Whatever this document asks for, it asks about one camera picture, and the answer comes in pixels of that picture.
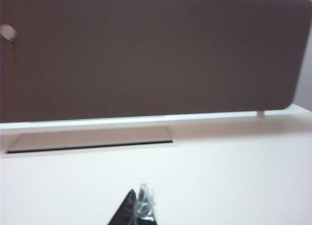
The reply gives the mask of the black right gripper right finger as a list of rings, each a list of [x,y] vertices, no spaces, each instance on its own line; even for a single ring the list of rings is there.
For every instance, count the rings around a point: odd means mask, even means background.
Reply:
[[[142,184],[135,204],[136,225],[157,225],[155,215],[155,194],[149,184]]]

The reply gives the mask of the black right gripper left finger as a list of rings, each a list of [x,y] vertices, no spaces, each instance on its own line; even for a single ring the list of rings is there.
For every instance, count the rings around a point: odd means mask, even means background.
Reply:
[[[120,204],[108,225],[133,225],[134,208],[137,202],[136,193],[131,189]]]

